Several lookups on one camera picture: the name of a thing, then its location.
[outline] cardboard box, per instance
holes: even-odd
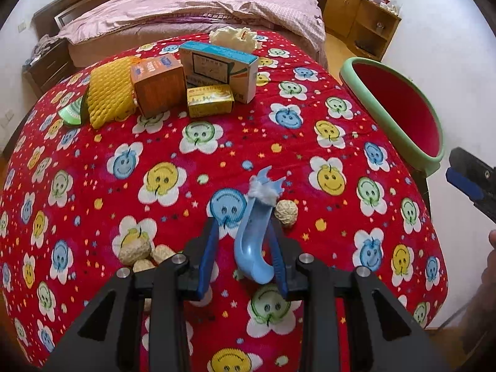
[[[229,85],[210,85],[188,88],[189,117],[203,117],[231,113],[234,97]]]
[[[131,82],[145,117],[186,105],[183,66],[172,54],[145,59],[132,66]]]
[[[193,86],[229,84],[234,99],[247,104],[255,96],[258,57],[209,43],[179,46],[186,82]]]

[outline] blue plastic toy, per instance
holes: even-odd
[[[262,243],[269,224],[272,208],[284,191],[282,183],[286,177],[272,181],[268,166],[257,176],[250,178],[248,201],[241,224],[234,240],[234,258],[245,277],[259,284],[267,284],[274,277],[274,268],[262,257]]]

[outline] red blanket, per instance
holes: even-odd
[[[177,55],[205,34],[126,51]],[[184,108],[138,113],[93,130],[68,129],[56,111],[80,98],[91,68],[36,104],[8,167],[0,218],[7,311],[27,358],[42,365],[64,331],[122,265],[123,242],[180,251],[217,218],[209,291],[186,303],[194,371],[296,371],[303,305],[237,271],[233,242],[249,178],[272,165],[298,220],[287,235],[330,266],[365,265],[425,326],[447,294],[441,248],[407,168],[364,108],[298,47],[263,41],[257,93],[229,115],[191,120]],[[342,332],[344,314],[338,315]],[[142,370],[149,319],[143,320]],[[348,368],[346,349],[343,369]]]

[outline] electrical outlet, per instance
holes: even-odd
[[[19,31],[19,33],[24,31],[24,29],[26,29],[26,21],[22,21],[19,25],[17,25],[17,30]]]

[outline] metal screw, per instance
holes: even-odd
[[[186,261],[186,256],[182,253],[178,253],[177,255],[172,256],[172,262],[174,264],[183,264]]]
[[[310,264],[313,263],[315,257],[313,257],[310,253],[302,253],[298,256],[298,259],[304,264]]]
[[[127,267],[120,268],[117,270],[117,276],[119,278],[126,278],[131,274],[131,270],[129,270]]]
[[[370,275],[370,269],[368,267],[360,266],[356,268],[356,273],[363,278],[366,278]]]

